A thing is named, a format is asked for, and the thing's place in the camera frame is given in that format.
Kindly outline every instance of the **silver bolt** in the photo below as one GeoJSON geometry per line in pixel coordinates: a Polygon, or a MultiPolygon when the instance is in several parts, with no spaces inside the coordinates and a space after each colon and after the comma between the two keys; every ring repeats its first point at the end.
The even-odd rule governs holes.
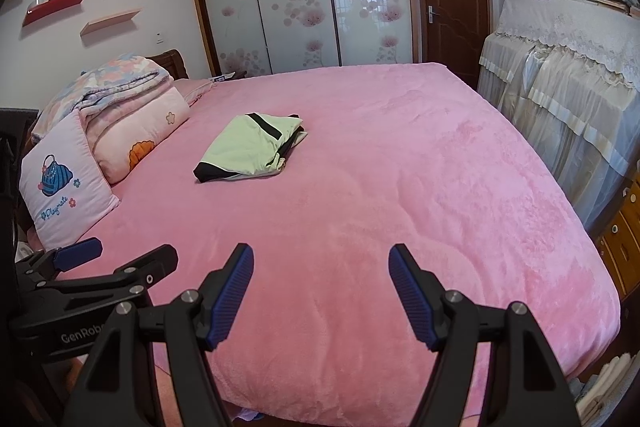
{"type": "Polygon", "coordinates": [[[187,290],[186,292],[182,292],[180,299],[182,299],[183,302],[195,302],[198,299],[198,292],[196,292],[196,290],[187,290]]]}
{"type": "Polygon", "coordinates": [[[525,315],[529,311],[529,308],[527,308],[524,302],[514,302],[511,305],[511,311],[516,315],[525,315]]]}
{"type": "Polygon", "coordinates": [[[457,290],[449,290],[444,294],[444,298],[446,298],[449,302],[460,302],[462,301],[462,293],[457,290]]]}
{"type": "Polygon", "coordinates": [[[124,301],[116,306],[116,313],[118,315],[126,315],[131,311],[132,308],[133,306],[130,302],[124,301]]]}

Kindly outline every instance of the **folded blanket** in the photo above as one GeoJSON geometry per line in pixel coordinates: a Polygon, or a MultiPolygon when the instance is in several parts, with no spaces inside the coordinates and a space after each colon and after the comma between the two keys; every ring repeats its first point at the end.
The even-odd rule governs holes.
{"type": "Polygon", "coordinates": [[[289,150],[306,133],[298,115],[236,116],[207,149],[193,173],[200,182],[279,174],[289,150]]]}
{"type": "MultiPolygon", "coordinates": [[[[80,110],[82,123],[88,128],[91,121],[108,107],[129,101],[130,103],[122,105],[121,110],[111,112],[107,119],[109,121],[101,126],[104,129],[145,105],[148,97],[140,95],[164,82],[168,84],[168,89],[173,79],[164,68],[148,58],[134,54],[114,58],[96,70],[80,76],[47,104],[33,130],[33,140],[38,142],[44,138],[55,124],[75,108],[80,110]]],[[[155,95],[159,96],[164,90],[156,90],[155,95]]]]}

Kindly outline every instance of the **pink pillow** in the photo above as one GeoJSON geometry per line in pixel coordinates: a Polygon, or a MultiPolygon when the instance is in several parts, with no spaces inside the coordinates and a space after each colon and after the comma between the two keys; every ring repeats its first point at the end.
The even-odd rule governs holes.
{"type": "Polygon", "coordinates": [[[46,250],[75,243],[118,206],[120,200],[91,154],[77,109],[23,158],[20,194],[46,250]]]}
{"type": "Polygon", "coordinates": [[[189,118],[189,106],[175,87],[100,135],[94,146],[95,160],[111,185],[127,177],[162,140],[189,118]]]}
{"type": "Polygon", "coordinates": [[[190,78],[181,78],[174,82],[174,86],[191,107],[203,94],[211,90],[213,82],[207,79],[191,80],[190,78]]]}

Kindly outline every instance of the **wooden headboard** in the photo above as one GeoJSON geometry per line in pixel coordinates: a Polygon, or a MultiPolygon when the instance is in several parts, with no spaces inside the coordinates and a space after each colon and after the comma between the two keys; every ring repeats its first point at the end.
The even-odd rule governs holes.
{"type": "Polygon", "coordinates": [[[178,80],[178,78],[189,78],[187,70],[184,68],[182,55],[180,55],[178,50],[169,50],[161,55],[147,58],[154,61],[158,66],[169,71],[169,74],[174,78],[174,80],[178,80]]]}

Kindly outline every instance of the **pink blanket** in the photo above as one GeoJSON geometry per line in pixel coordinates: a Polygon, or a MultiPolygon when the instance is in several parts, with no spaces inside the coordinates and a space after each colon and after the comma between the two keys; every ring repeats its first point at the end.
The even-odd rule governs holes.
{"type": "MultiPolygon", "coordinates": [[[[122,203],[86,234],[104,253],[75,277],[170,243],[178,269],[151,290],[164,303],[236,243],[254,248],[238,318],[209,360],[224,399],[271,415],[408,425],[435,357],[389,278],[394,243],[477,303],[528,303],[567,374],[618,331],[616,289],[542,161],[438,64],[217,84],[114,192],[122,203]],[[297,113],[309,136],[278,176],[199,184],[192,171],[211,141],[254,111],[297,113]]],[[[487,360],[480,349],[468,415],[481,408],[487,360]]]]}

